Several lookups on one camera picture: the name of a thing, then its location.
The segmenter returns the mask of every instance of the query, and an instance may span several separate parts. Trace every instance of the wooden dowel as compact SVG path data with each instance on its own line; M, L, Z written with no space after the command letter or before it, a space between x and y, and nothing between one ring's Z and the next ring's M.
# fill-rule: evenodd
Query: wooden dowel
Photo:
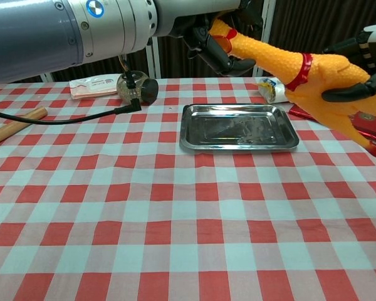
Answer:
M47 116L48 111L43 108L36 108L33 111L29 112L28 114L24 115L24 118L39 120L43 117ZM30 126L31 124L26 124L24 122L12 121L9 124L3 125L0 127L0 142L7 139L8 137L18 133L20 130L25 129L26 127Z

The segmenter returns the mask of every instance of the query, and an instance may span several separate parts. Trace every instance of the black cable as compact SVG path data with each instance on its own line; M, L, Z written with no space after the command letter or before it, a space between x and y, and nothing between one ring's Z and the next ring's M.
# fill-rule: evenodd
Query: black cable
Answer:
M67 119L67 120L53 120L53 121L35 120L35 119L28 119L28 118L24 118L24 117L8 115L8 114L1 113L1 112L0 112L0 118L9 119L9 120L12 120L12 121L23 122L23 123L26 123L26 124L40 124L40 125L77 124L79 122L93 120L93 119L97 119L97 118L100 118L100 117L109 116L109 115L113 115L113 114L118 115L118 114L132 113L132 112L139 111L141 109L138 99L133 99L131 101L131 103L132 103L131 105L126 105L124 107L115 108L113 110L106 111L106 112L103 112L103 113L94 114L94 115L85 116L85 117L80 117L80 118L75 118L75 119Z

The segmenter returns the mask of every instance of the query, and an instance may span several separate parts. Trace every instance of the yellow rubber chicken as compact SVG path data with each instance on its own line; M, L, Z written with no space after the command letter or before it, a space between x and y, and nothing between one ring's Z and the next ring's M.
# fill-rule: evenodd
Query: yellow rubber chicken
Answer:
M316 55L282 50L249 38L215 20L211 36L236 58L252 58L286 87L287 99L307 111L324 126L337 130L376 157L376 144L353 127L351 115L364 112L376 116L376 95L347 103L326 102L321 95L332 88L366 82L370 75L340 55Z

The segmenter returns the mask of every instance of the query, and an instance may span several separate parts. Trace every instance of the red and white tablecloth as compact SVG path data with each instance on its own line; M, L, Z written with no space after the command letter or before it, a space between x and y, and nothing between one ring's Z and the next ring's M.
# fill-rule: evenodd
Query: red and white tablecloth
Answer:
M180 147L185 105L260 102L253 81L159 80L141 112L1 143L0 300L376 300L376 158L292 116L293 152ZM9 114L120 104L0 85Z

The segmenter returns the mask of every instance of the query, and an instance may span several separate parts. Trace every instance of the red box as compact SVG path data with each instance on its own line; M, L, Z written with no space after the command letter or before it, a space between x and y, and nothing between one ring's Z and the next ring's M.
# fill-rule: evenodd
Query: red box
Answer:
M304 119L316 121L310 114L299 108L299 106L294 105L289 114L294 116L302 117ZM366 138L376 141L376 117L358 112L357 114L351 116L353 126Z

